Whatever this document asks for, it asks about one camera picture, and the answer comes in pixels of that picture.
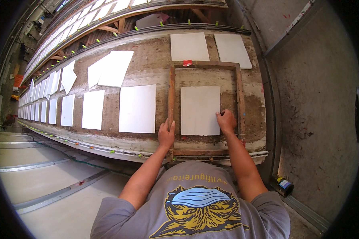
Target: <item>gray t-shirt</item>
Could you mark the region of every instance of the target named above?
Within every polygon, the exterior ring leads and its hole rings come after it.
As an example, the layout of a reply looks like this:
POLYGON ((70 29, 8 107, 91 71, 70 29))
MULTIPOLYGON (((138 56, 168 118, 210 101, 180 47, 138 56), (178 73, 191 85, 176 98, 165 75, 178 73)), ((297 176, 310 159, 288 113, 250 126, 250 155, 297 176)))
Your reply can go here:
POLYGON ((276 192, 251 203, 238 197, 228 172, 200 161, 173 166, 137 211, 104 198, 91 238, 288 238, 290 218, 276 192))

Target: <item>man's left arm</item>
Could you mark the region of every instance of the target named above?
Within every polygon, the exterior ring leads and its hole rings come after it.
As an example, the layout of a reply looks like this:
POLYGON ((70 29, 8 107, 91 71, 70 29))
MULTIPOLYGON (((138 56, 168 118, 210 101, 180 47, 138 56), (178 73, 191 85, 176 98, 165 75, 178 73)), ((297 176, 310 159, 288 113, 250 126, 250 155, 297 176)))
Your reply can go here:
POLYGON ((141 167, 129 179, 118 198, 130 202, 138 210, 145 202, 158 171, 162 165, 170 146, 174 143, 175 122, 172 122, 168 131, 168 120, 161 124, 158 131, 159 146, 152 156, 150 156, 141 167))

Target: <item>man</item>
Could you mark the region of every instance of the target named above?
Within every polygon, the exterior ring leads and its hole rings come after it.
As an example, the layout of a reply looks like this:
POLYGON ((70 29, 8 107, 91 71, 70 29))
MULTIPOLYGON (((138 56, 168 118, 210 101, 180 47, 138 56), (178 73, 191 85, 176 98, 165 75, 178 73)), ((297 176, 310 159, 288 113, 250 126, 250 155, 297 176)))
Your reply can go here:
POLYGON ((156 152, 133 174, 118 198, 104 198, 91 238, 288 238, 290 219, 276 192, 263 184, 249 153, 234 134, 229 110, 216 113, 225 135, 239 195, 224 169, 187 161, 154 184, 174 142, 173 121, 158 132, 156 152))

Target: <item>man's right arm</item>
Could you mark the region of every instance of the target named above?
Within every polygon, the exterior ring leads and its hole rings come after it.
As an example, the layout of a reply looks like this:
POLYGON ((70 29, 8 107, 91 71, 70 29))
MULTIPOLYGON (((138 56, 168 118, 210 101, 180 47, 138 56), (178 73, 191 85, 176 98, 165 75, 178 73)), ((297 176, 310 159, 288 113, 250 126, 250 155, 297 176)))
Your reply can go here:
POLYGON ((219 127, 226 138, 230 163, 237 178, 241 197, 251 202, 256 196, 268 190, 262 182, 253 159, 234 134, 234 128, 237 125, 234 115, 228 109, 215 114, 219 127))

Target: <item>red tape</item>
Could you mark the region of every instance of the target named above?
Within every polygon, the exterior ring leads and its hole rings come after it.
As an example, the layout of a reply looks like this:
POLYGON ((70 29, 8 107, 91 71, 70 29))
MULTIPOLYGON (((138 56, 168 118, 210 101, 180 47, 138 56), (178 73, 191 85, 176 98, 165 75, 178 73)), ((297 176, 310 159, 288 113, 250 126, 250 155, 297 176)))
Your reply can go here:
POLYGON ((188 67, 188 66, 190 66, 190 65, 192 65, 193 64, 193 61, 192 60, 184 60, 183 61, 183 66, 185 66, 185 67, 188 67))

